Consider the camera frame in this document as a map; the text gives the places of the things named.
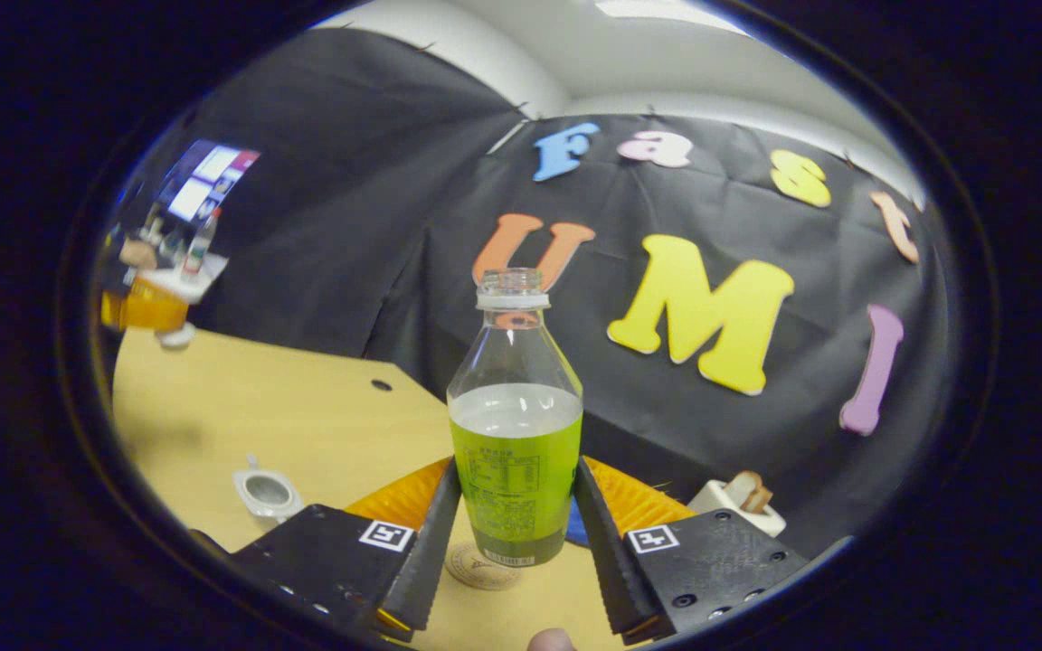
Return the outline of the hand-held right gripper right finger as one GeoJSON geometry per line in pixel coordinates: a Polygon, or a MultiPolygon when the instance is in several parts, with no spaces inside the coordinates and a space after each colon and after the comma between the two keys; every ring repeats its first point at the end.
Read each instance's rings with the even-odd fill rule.
{"type": "Polygon", "coordinates": [[[579,458],[573,490],[611,631],[626,646],[727,619],[808,565],[731,508],[621,528],[620,510],[631,499],[603,487],[605,473],[603,464],[579,458]]]}

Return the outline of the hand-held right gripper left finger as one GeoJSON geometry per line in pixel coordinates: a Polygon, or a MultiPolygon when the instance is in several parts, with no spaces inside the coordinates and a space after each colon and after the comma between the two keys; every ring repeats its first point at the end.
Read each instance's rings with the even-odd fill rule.
{"type": "Polygon", "coordinates": [[[452,457],[422,467],[352,511],[311,505],[232,553],[232,566],[324,627],[410,643],[431,603],[458,514],[452,457]]]}

